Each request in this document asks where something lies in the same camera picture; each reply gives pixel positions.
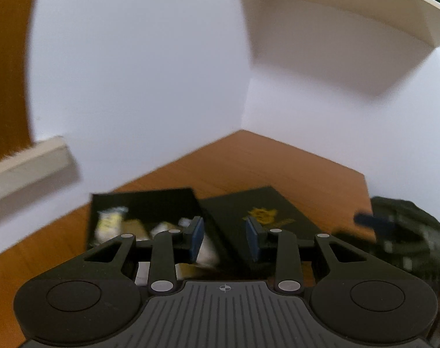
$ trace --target white wall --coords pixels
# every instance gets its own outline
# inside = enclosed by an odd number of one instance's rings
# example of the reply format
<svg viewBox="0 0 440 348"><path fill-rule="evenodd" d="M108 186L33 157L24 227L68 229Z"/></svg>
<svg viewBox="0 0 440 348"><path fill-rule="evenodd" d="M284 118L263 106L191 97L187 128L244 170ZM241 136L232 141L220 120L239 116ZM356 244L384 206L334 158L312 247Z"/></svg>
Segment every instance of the white wall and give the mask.
<svg viewBox="0 0 440 348"><path fill-rule="evenodd" d="M270 0L244 129L365 174L440 220L440 48L331 7Z"/></svg>
<svg viewBox="0 0 440 348"><path fill-rule="evenodd" d="M240 128L254 27L241 1L36 1L33 138L64 136L76 167L0 201L0 252L89 193ZM246 2L253 21L261 0Z"/></svg>

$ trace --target brown wooden panel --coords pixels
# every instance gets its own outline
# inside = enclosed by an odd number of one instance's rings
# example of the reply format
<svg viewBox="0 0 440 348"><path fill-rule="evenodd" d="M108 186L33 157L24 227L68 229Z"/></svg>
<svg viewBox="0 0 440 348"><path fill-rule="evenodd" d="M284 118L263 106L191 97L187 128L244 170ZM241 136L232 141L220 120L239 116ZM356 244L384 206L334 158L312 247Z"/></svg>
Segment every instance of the brown wooden panel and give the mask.
<svg viewBox="0 0 440 348"><path fill-rule="evenodd" d="M33 0L0 0L0 159L31 145L25 59Z"/></svg>
<svg viewBox="0 0 440 348"><path fill-rule="evenodd" d="M120 187L142 191L193 187L199 198L271 185L321 228L357 229L354 212L371 211L362 174L295 147L247 131L207 145ZM0 255L0 348L23 341L12 312L17 289L84 250L88 206L37 231ZM305 265L305 273L311 269Z"/></svg>

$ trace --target gray ribbed plate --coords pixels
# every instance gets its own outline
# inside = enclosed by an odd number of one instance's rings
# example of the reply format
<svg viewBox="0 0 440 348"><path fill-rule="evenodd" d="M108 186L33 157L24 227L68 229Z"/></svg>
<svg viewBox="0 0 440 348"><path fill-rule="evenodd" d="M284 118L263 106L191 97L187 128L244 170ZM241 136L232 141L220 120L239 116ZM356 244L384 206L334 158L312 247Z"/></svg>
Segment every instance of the gray ribbed plate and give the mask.
<svg viewBox="0 0 440 348"><path fill-rule="evenodd" d="M22 348L45 348L29 341ZM129 328L89 348L365 348L327 331L295 296L264 281L193 282L151 298ZM392 348L427 348L423 340Z"/></svg>

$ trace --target gold emblem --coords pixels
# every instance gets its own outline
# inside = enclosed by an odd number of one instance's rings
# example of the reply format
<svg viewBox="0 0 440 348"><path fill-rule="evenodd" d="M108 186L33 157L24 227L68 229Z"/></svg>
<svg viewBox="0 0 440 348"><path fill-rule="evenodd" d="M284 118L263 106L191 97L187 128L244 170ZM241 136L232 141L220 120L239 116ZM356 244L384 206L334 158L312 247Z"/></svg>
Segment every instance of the gold emblem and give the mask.
<svg viewBox="0 0 440 348"><path fill-rule="evenodd" d="M262 225L272 224L275 222L275 216L278 211L276 209L267 210L265 208L254 207L251 211L247 212L250 216L255 217L255 219Z"/></svg>

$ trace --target dark green book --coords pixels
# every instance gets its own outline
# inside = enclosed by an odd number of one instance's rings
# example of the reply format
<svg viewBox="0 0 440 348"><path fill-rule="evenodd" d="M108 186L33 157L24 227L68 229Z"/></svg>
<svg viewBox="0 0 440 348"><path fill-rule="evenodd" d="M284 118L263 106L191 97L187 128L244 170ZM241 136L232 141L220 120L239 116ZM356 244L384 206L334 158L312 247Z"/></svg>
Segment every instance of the dark green book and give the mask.
<svg viewBox="0 0 440 348"><path fill-rule="evenodd" d="M273 265L252 261L246 239L246 217L254 216L265 229L292 231L299 239L313 239L321 230L273 187L232 193L200 200L215 225L213 241L222 267L230 267L243 278L265 278Z"/></svg>

